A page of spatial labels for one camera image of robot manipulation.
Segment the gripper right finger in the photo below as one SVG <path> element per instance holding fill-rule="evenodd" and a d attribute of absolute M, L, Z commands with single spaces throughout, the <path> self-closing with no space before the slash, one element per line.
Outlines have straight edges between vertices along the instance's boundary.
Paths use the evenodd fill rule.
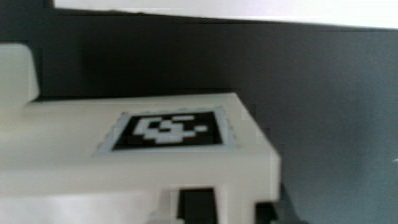
<path fill-rule="evenodd" d="M 277 221 L 277 212 L 270 203 L 257 203 L 254 206 L 254 224 L 273 224 Z"/>

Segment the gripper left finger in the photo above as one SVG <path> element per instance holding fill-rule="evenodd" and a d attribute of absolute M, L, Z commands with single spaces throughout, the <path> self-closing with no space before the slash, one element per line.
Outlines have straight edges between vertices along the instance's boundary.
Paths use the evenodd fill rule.
<path fill-rule="evenodd" d="M 211 188 L 170 189 L 161 192 L 154 224 L 218 224 Z"/>

